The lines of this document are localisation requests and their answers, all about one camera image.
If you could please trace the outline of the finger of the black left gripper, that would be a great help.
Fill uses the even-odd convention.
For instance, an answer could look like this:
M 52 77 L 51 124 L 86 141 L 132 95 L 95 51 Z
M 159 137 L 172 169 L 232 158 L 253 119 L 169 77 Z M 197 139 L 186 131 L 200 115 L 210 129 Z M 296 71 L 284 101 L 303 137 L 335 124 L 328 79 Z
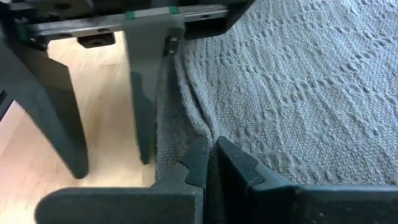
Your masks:
M 29 114 L 72 175 L 88 173 L 88 152 L 69 69 L 47 54 L 1 41 L 1 89 Z
M 158 77 L 164 59 L 178 51 L 184 34 L 182 16 L 137 17 L 124 23 L 137 143 L 144 165 L 155 146 Z

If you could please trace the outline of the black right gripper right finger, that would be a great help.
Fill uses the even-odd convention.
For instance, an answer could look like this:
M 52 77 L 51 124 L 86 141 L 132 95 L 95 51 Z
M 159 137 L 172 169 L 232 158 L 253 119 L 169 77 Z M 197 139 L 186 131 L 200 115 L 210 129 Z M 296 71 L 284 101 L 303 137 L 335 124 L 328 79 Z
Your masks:
M 228 223 L 397 223 L 393 185 L 300 185 L 217 140 Z

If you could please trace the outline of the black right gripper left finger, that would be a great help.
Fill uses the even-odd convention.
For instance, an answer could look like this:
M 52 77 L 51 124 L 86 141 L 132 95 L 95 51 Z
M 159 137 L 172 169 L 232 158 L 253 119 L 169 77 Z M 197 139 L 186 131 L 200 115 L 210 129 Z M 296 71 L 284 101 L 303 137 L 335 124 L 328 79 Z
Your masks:
M 206 138 L 148 188 L 65 188 L 35 208 L 41 224 L 202 223 L 210 147 Z

